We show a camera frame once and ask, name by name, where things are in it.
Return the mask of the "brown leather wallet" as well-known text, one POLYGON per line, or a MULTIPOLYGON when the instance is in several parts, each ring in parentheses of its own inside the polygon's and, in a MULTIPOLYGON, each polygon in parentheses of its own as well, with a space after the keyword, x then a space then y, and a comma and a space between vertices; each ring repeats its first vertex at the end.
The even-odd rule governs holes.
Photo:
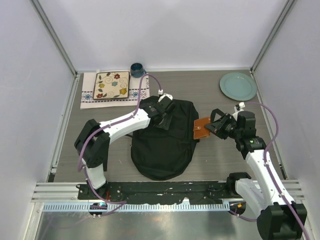
POLYGON ((193 139, 200 140, 208 138, 210 136, 210 131, 205 128, 205 125, 211 123, 211 118, 209 116, 204 118, 199 118, 193 122, 193 139))

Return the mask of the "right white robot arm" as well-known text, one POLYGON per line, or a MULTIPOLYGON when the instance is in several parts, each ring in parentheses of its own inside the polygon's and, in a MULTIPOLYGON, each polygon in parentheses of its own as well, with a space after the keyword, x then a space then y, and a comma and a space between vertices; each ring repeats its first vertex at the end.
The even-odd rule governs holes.
POLYGON ((307 209, 296 203, 278 176, 265 141, 257 136, 253 112, 238 110, 234 114, 214 109, 205 128, 220 139, 231 138, 236 149, 250 166, 258 184, 245 172, 229 175, 226 193, 241 196, 255 214, 263 240, 298 240, 305 237, 307 209))

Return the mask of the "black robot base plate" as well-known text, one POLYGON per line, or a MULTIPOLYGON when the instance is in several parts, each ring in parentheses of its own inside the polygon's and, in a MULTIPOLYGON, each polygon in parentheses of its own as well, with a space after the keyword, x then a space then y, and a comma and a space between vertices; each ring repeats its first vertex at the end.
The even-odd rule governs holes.
POLYGON ((125 201, 129 205, 179 205, 185 198, 192 205, 206 205, 241 198, 225 181, 109 181, 96 192, 113 203, 125 201))

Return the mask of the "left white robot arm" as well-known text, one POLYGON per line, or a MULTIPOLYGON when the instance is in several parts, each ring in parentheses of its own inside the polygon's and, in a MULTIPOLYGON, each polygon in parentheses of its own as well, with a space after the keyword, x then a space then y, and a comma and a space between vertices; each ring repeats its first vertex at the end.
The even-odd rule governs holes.
POLYGON ((161 124, 174 108, 173 96, 165 93, 143 100, 136 110, 116 119, 103 122, 91 119, 85 123, 74 147, 79 154, 79 167, 85 169, 89 194, 93 198, 100 200, 107 192, 104 172, 107 171, 110 144, 131 132, 161 124))

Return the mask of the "black fabric backpack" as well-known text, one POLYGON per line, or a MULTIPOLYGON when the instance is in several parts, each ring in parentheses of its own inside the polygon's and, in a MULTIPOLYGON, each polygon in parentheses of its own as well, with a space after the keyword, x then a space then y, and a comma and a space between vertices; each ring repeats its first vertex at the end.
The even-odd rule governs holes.
POLYGON ((174 99, 169 129, 149 125, 132 134, 131 159, 137 170, 154 181, 181 175, 192 161, 197 143, 194 120, 200 119, 191 101, 174 99))

